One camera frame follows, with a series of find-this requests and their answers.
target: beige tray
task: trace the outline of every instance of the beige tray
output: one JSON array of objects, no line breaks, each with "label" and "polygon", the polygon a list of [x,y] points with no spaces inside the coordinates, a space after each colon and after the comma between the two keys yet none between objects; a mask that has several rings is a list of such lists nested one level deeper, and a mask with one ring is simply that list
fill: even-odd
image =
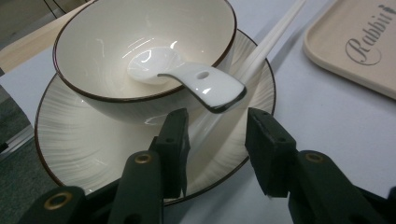
[{"label": "beige tray", "polygon": [[317,65],[396,99],[396,1],[337,0],[305,35]]}]

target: plate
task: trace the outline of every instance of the plate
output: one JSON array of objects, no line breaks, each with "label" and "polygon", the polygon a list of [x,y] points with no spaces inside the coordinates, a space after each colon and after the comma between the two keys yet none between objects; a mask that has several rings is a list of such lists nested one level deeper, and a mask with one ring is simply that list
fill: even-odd
[{"label": "plate", "polygon": [[[237,32],[231,75],[255,47],[248,36]],[[275,102],[274,76],[265,62],[247,84],[247,99],[222,117],[201,149],[189,159],[187,197],[166,203],[199,195],[238,170],[248,160],[244,146],[248,107],[273,113]],[[190,122],[198,115],[190,115]],[[106,117],[54,76],[37,110],[35,143],[44,166],[59,185],[79,186],[89,194],[120,178],[127,158],[148,150],[160,129]]]}]

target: brown rim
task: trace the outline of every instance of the brown rim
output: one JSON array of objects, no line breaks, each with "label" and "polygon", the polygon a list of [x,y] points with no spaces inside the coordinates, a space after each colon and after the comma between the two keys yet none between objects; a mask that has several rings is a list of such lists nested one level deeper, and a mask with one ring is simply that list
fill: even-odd
[{"label": "brown rim", "polygon": [[[251,39],[248,35],[246,35],[244,32],[242,32],[242,31],[240,31],[240,30],[238,30],[238,31],[239,31],[241,34],[243,34],[246,38],[248,38],[254,45],[257,46],[256,42],[254,42],[254,40]],[[271,73],[271,78],[272,78],[272,80],[273,80],[273,88],[274,88],[274,106],[273,106],[273,108],[272,108],[271,115],[274,115],[275,108],[276,108],[276,83],[275,83],[274,72],[273,72],[273,69],[272,69],[272,67],[271,67],[271,64],[269,64],[269,62],[268,62],[267,59],[265,59],[265,61],[266,61],[266,63],[268,64],[268,68],[270,69],[270,73]],[[54,77],[53,77],[53,78],[51,79],[51,81],[49,82],[49,85],[47,86],[46,90],[44,91],[43,96],[41,97],[41,100],[40,100],[40,104],[38,105],[37,113],[36,113],[36,115],[35,115],[35,147],[36,147],[36,151],[37,151],[38,157],[39,157],[41,163],[43,164],[45,170],[46,170],[47,173],[49,174],[49,176],[50,176],[50,177],[55,181],[55,183],[58,184],[59,186],[65,186],[65,184],[64,184],[64,183],[63,183],[63,182],[51,171],[51,169],[50,169],[49,166],[47,165],[47,163],[46,163],[46,161],[45,161],[45,159],[44,159],[44,156],[43,156],[43,154],[42,154],[42,152],[41,152],[40,144],[39,144],[39,141],[38,141],[38,130],[37,130],[38,117],[39,117],[39,114],[40,114],[40,110],[41,110],[42,103],[43,103],[43,101],[44,101],[44,98],[45,98],[45,95],[46,95],[48,89],[50,88],[50,84],[53,82],[53,80],[55,79],[56,76],[57,76],[57,75],[55,74]],[[210,185],[210,186],[208,186],[208,187],[206,187],[206,188],[204,188],[204,189],[201,189],[201,190],[199,190],[198,192],[195,192],[195,193],[193,193],[193,194],[191,194],[191,195],[188,195],[188,196],[186,196],[186,197],[184,197],[184,198],[180,198],[180,199],[173,200],[173,201],[171,201],[171,202],[167,202],[167,203],[165,203],[165,206],[167,206],[167,205],[172,205],[172,204],[176,204],[176,203],[182,203],[182,202],[185,202],[185,201],[187,201],[187,200],[189,200],[189,199],[195,198],[195,197],[197,197],[197,196],[199,196],[199,195],[201,195],[201,194],[203,194],[203,193],[205,193],[205,192],[208,192],[209,190],[215,188],[216,186],[220,185],[220,184],[223,183],[225,180],[227,180],[228,178],[230,178],[230,177],[231,177],[233,174],[235,174],[239,169],[241,169],[241,167],[242,167],[243,165],[245,165],[245,163],[247,163],[248,160],[249,160],[249,157],[247,156],[239,165],[237,165],[233,170],[231,170],[230,173],[228,173],[227,175],[225,175],[223,178],[221,178],[221,179],[218,180],[217,182],[213,183],[212,185]]]},{"label": "brown rim", "polygon": [[[57,58],[56,58],[56,50],[57,50],[57,46],[58,46],[58,42],[59,39],[62,35],[62,33],[64,32],[64,29],[67,27],[67,25],[76,17],[78,16],[82,11],[84,11],[85,9],[87,9],[89,6],[91,6],[92,4],[95,4],[96,2],[98,2],[99,0],[94,0],[92,1],[91,4],[88,4],[87,6],[85,6],[81,11],[79,11],[78,13],[76,13],[76,15],[74,15],[65,25],[64,27],[61,29],[61,31],[59,32],[58,36],[55,39],[55,43],[53,45],[53,50],[52,50],[52,60],[53,60],[53,64],[56,70],[57,75],[61,78],[61,80],[64,82],[64,84],[66,84],[70,89],[72,89],[73,91],[86,96],[88,98],[94,99],[94,100],[98,100],[98,101],[103,101],[103,102],[109,102],[109,103],[138,103],[138,102],[143,102],[143,101],[149,101],[149,100],[155,100],[170,94],[173,94],[175,92],[178,91],[182,91],[185,89],[185,87],[183,85],[180,85],[178,87],[173,88],[172,90],[169,91],[164,91],[158,94],[153,94],[150,96],[144,96],[144,97],[136,97],[136,98],[111,98],[111,97],[105,97],[105,96],[101,96],[101,95],[95,95],[86,91],[83,91],[81,89],[79,89],[78,87],[76,87],[75,85],[73,85],[71,82],[69,82],[64,75],[62,74],[61,70],[59,69],[58,66],[58,62],[57,62]],[[233,42],[235,40],[235,36],[236,36],[236,31],[237,31],[237,21],[236,21],[236,15],[235,12],[233,10],[233,6],[227,1],[224,0],[224,2],[229,6],[229,8],[231,9],[232,13],[233,13],[233,21],[234,21],[234,27],[233,27],[233,35],[230,39],[230,42],[227,46],[227,48],[224,50],[224,52],[219,56],[219,58],[212,64],[212,66],[216,67],[218,66],[222,60],[227,56],[228,52],[230,51],[231,47],[233,46]]]}]

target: white ceramic bowl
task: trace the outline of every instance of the white ceramic bowl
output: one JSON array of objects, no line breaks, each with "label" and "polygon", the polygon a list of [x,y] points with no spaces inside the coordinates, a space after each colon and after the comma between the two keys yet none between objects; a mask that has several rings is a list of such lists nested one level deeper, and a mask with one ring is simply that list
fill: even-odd
[{"label": "white ceramic bowl", "polygon": [[128,75],[130,61],[152,48],[228,72],[236,17],[224,0],[99,0],[62,29],[53,60],[62,81],[114,119],[162,122],[170,111],[199,106],[177,81],[149,85]]}]

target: bowl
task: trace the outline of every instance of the bowl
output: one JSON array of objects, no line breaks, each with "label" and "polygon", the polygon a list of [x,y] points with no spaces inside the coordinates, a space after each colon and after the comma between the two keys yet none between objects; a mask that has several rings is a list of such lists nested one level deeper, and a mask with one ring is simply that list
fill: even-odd
[{"label": "bowl", "polygon": [[[255,48],[247,35],[237,31],[230,74],[239,70]],[[244,145],[248,107],[273,113],[276,106],[276,84],[269,63],[262,65],[247,89],[247,100],[222,116],[187,162],[187,197],[166,204],[184,202],[213,189],[248,161]],[[201,114],[189,116],[193,123]],[[128,157],[148,149],[160,129],[159,125],[133,125],[104,116],[55,76],[37,110],[35,143],[44,167],[56,183],[78,186],[90,194],[120,178]]]},{"label": "bowl", "polygon": [[186,62],[228,72],[236,17],[224,0],[98,0],[59,33],[53,61],[61,80],[93,108],[121,121],[161,124],[166,115],[201,107],[176,80],[149,85],[128,66],[155,48]]}]

